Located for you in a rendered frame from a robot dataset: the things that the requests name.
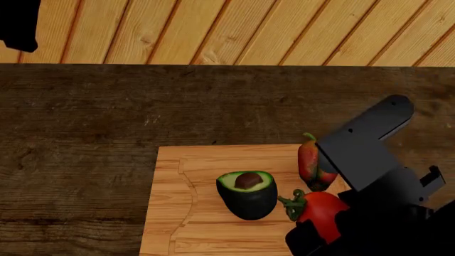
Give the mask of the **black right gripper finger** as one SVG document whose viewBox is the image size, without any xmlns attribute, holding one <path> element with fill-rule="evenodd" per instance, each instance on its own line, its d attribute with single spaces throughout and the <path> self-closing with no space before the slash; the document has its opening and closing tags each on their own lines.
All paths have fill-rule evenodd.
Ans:
<svg viewBox="0 0 455 256">
<path fill-rule="evenodd" d="M 285 236 L 292 256 L 353 256 L 345 237 L 340 234 L 338 221 L 349 210 L 305 210 L 296 226 Z"/>
<path fill-rule="evenodd" d="M 368 187 L 401 166 L 383 141 L 407 125 L 413 114 L 408 97 L 384 98 L 317 141 L 322 169 L 337 172 L 355 191 Z"/>
</svg>

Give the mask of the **red tomato with green stem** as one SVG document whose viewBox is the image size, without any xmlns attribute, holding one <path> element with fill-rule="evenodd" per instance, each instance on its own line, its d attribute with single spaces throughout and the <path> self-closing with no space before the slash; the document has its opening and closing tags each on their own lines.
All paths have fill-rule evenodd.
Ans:
<svg viewBox="0 0 455 256">
<path fill-rule="evenodd" d="M 328 244 L 341 236 L 335 217 L 342 210 L 348 210 L 349 206 L 340 198 L 322 191 L 304 193 L 301 189 L 295 189 L 293 195 L 293 199 L 278 197 L 290 221 L 301 224 L 310 220 Z"/>
</svg>

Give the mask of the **wooden cutting board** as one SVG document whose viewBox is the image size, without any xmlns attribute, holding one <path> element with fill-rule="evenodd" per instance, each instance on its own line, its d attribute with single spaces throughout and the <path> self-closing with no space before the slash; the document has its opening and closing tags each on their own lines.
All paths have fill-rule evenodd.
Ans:
<svg viewBox="0 0 455 256">
<path fill-rule="evenodd" d="M 265 171 L 279 195 L 306 189 L 297 144 L 163 146 L 156 160 L 140 256 L 291 256 L 285 235 L 294 227 L 283 206 L 263 219 L 233 215 L 215 181 L 234 171 Z"/>
</svg>

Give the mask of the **red and green bell pepper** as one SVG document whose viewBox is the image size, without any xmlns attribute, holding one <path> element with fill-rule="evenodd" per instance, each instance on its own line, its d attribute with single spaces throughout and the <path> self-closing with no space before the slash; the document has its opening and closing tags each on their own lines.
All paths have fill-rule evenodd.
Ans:
<svg viewBox="0 0 455 256">
<path fill-rule="evenodd" d="M 325 172 L 320 167 L 316 138 L 308 132 L 303 133 L 303 136 L 309 140 L 298 149 L 299 176 L 311 191 L 325 191 L 336 180 L 338 174 Z"/>
</svg>

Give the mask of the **halved avocado with pit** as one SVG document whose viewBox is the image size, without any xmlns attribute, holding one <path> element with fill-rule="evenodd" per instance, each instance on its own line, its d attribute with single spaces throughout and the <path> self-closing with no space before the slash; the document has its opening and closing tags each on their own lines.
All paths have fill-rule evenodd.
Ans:
<svg viewBox="0 0 455 256">
<path fill-rule="evenodd" d="M 274 177 L 265 171 L 236 171 L 216 179 L 218 194 L 231 213 L 243 220 L 259 220 L 277 204 Z"/>
</svg>

